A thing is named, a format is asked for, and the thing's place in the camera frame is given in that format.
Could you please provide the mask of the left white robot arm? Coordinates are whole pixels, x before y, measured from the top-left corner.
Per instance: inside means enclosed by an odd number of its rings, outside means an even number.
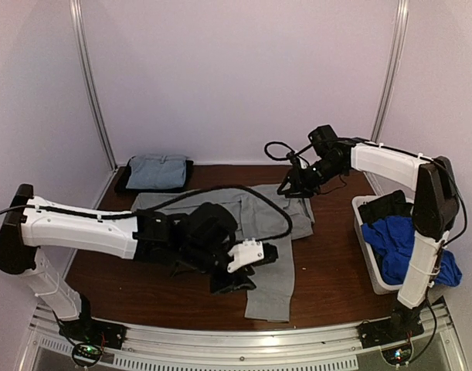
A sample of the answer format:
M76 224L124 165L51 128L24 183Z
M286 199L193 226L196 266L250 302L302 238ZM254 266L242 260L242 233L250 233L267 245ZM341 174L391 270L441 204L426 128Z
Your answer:
M203 203L190 213L158 209L110 213L52 203L22 184L1 210L0 271L18 275L83 343L99 337L85 297L53 268L43 247L88 250L141 263L180 264L210 274L221 292L251 289L246 268L263 259L263 245L237 241L237 222L223 206Z

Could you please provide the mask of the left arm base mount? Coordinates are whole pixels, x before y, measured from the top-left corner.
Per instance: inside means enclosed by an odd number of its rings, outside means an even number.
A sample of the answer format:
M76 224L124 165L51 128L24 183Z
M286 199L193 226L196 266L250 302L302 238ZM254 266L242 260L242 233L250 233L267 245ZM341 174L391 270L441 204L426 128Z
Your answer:
M94 318L74 321L58 320L60 335L76 342L85 342L105 348L121 349L127 328L113 322L99 321Z

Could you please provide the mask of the grey polo shirt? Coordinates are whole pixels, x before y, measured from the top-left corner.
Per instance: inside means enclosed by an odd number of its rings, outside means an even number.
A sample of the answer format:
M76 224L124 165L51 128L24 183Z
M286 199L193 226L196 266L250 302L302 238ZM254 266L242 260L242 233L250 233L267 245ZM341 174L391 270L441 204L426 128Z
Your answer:
M276 262L255 268L251 280L256 289L248 291L245 317L268 322L290 321L295 270L292 241L313 234L314 215L309 199L287 199L277 194L276 185L253 189L281 208L291 219L290 235L270 243L277 247ZM276 236L287 230L287 221L263 200L240 189L221 189L178 201L160 209L162 213L190 213L204 202L224 206L238 223L238 240Z

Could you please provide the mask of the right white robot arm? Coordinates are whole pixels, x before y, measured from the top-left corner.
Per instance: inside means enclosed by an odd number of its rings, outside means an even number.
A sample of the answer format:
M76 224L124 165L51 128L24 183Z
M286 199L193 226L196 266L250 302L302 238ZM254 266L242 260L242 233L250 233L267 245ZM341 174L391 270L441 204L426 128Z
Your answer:
M315 128L307 137L318 160L302 165L302 152L289 150L285 160L291 169L280 184L278 195L316 196L322 185L351 170L379 175L413 191L413 252L397 294L402 311L384 327L388 339L398 342L413 330L414 319L408 312L424 306L440 271L443 251L453 240L450 231L457 214L464 210L451 162L443 156L415 155L363 138L341 138L329 124Z

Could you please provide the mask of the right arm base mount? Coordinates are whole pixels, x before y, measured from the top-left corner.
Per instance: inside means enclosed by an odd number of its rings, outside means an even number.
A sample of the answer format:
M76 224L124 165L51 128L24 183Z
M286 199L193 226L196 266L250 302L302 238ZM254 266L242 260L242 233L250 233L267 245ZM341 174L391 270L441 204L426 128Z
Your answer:
M363 349L406 342L410 336L422 335L424 327L415 319L408 325L396 327L394 321L388 317L376 320L364 320L356 326L359 340Z

